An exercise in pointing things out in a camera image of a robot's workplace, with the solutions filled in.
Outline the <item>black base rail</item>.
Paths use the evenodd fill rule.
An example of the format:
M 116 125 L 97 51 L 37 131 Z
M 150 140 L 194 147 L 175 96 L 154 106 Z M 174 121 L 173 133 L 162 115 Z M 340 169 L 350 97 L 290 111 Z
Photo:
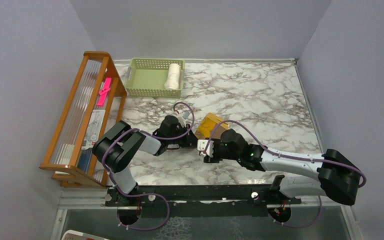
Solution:
M 171 217 L 267 217 L 269 210 L 301 204 L 270 184 L 243 185 L 140 185 L 128 197 L 110 188 L 105 206 L 122 216 Z

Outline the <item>white towel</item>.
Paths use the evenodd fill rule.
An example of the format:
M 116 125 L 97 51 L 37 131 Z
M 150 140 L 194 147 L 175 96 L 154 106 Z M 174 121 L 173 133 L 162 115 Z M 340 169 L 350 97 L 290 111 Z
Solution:
M 168 68 L 167 79 L 164 83 L 165 89 L 179 90 L 182 68 L 177 63 L 171 63 Z

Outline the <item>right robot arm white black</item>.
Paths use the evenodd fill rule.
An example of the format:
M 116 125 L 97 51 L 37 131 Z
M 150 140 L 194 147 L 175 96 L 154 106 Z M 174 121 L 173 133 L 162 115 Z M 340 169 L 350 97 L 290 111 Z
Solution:
M 275 180 L 268 190 L 269 199 L 276 204 L 293 197 L 326 196 L 352 206 L 365 181 L 360 169 L 335 149 L 323 154 L 286 152 L 248 143 L 233 129 L 223 132 L 219 139 L 198 140 L 197 150 L 205 163 L 233 160 L 250 171 L 289 173 Z

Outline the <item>yellow towel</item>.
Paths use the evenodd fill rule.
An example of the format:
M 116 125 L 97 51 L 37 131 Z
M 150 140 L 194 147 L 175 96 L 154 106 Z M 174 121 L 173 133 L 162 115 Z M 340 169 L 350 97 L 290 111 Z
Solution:
M 216 127 L 217 124 L 224 121 L 221 117 L 217 116 L 216 114 L 209 112 L 203 120 L 200 122 L 198 128 L 196 129 L 194 135 L 198 140 L 204 140 L 206 138 L 209 138 L 211 136 L 211 133 L 213 129 Z M 213 135 L 213 139 L 220 139 L 222 133 L 227 131 L 229 129 L 229 123 L 224 122 L 222 123 L 216 130 Z

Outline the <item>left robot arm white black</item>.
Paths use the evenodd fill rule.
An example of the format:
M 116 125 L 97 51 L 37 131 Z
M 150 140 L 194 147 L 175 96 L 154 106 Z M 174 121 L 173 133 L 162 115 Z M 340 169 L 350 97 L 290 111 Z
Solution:
M 195 148 L 197 137 L 187 123 L 190 113 L 167 115 L 153 133 L 132 128 L 123 120 L 118 121 L 92 147 L 92 154 L 102 163 L 111 181 L 119 187 L 118 199 L 124 205 L 137 200 L 137 182 L 129 164 L 137 152 L 160 156 L 167 150 Z

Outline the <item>green plastic basket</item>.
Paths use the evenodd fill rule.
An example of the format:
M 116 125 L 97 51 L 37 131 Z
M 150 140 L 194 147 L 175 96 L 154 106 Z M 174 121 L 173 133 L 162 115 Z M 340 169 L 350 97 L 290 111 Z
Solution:
M 170 65 L 176 64 L 176 89 L 166 88 Z M 126 72 L 125 88 L 132 97 L 181 97 L 184 86 L 185 61 L 173 58 L 133 58 Z

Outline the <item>pink plastic clip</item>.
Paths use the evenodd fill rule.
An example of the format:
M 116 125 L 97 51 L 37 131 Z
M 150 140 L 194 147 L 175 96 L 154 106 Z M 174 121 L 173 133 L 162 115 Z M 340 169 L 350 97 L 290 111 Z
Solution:
M 102 88 L 98 92 L 99 98 L 98 98 L 98 101 L 97 101 L 97 104 L 96 104 L 98 107 L 103 107 L 104 106 L 106 98 L 107 98 L 107 95 L 109 94 L 109 92 L 111 90 L 111 84 L 112 84 L 112 78 L 111 77 L 107 77 L 104 80 Z

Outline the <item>wooden rack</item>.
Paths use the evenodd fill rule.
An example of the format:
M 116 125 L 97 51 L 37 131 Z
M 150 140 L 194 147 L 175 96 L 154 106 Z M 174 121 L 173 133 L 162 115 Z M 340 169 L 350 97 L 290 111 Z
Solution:
M 104 106 L 97 106 L 99 90 L 112 78 Z M 65 188 L 103 189 L 107 175 L 92 154 L 88 171 L 78 168 L 81 146 L 93 110 L 105 110 L 99 138 L 110 127 L 111 113 L 122 118 L 127 91 L 111 55 L 105 51 L 86 51 L 59 118 L 40 169 L 52 172 L 52 179 Z

